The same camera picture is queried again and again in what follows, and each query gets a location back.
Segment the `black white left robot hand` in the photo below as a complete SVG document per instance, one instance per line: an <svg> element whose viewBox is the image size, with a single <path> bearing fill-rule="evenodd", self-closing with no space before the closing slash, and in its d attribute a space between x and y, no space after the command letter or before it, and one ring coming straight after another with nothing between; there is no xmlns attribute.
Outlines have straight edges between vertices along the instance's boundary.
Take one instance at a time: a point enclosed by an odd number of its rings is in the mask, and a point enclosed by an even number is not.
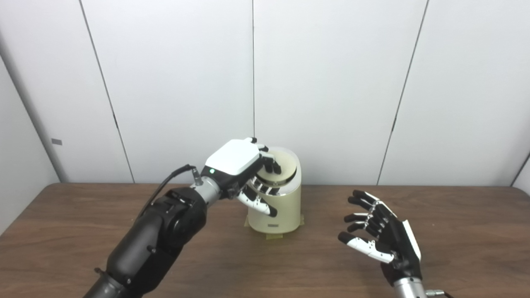
<svg viewBox="0 0 530 298"><path fill-rule="evenodd" d="M268 147L257 143L257 138L232 139L210 155L200 176L218 189L219 199L236 198L247 207L276 217L276 208L260 195L252 194L246 185L264 168L267 173L281 174L282 168Z"/></svg>

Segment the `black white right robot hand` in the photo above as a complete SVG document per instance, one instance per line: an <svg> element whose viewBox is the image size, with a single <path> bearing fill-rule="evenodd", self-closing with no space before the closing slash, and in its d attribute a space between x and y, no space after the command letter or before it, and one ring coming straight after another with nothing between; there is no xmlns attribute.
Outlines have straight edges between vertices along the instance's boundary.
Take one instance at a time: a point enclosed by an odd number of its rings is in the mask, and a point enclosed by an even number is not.
<svg viewBox="0 0 530 298"><path fill-rule="evenodd" d="M355 189L348 203L363 207L365 213L344 217L350 225L337 238L346 246L379 262L390 285L401 279L422 281L422 253L407 219L401 220L379 198Z"/></svg>

